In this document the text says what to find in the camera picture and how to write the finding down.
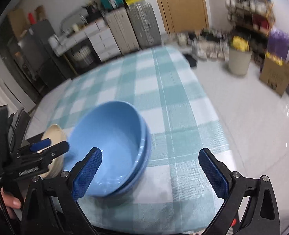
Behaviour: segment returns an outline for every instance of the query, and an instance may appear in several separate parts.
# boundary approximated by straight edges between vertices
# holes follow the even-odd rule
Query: purple bag
[[[267,51],[283,60],[287,59],[289,50],[289,36],[275,27],[272,28],[267,44]]]

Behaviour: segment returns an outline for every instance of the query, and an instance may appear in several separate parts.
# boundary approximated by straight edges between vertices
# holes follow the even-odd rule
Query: wooden door
[[[200,30],[208,26],[205,0],[157,0],[169,33]]]

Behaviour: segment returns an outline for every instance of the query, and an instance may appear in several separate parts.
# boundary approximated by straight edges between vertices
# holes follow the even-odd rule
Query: tiled floor
[[[231,75],[223,62],[199,61],[193,70],[219,115],[237,170],[252,178],[269,176],[284,231],[289,226],[289,96],[280,98],[260,82],[253,63],[243,78]]]

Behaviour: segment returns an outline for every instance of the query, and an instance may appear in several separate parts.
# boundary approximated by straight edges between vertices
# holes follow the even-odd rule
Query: screw
[[[32,181],[33,182],[37,182],[39,180],[39,176],[34,176],[33,178],[32,178]]]
[[[233,176],[234,176],[235,178],[239,178],[239,177],[241,176],[241,174],[240,174],[238,171],[234,171],[234,172],[233,172]]]
[[[269,177],[268,177],[268,176],[265,176],[265,175],[262,176],[262,179],[263,179],[265,182],[269,181]]]
[[[62,172],[61,172],[61,177],[62,177],[62,178],[65,178],[65,177],[68,176],[68,174],[69,174],[68,171],[62,171]]]

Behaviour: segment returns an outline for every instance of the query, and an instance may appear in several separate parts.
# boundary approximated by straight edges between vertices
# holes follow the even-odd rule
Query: stacked blue bowl
[[[71,170],[97,147],[102,163],[86,195],[107,197],[130,190],[147,167],[151,135],[142,116],[131,104],[110,101],[89,111],[73,129],[64,156],[64,169]]]

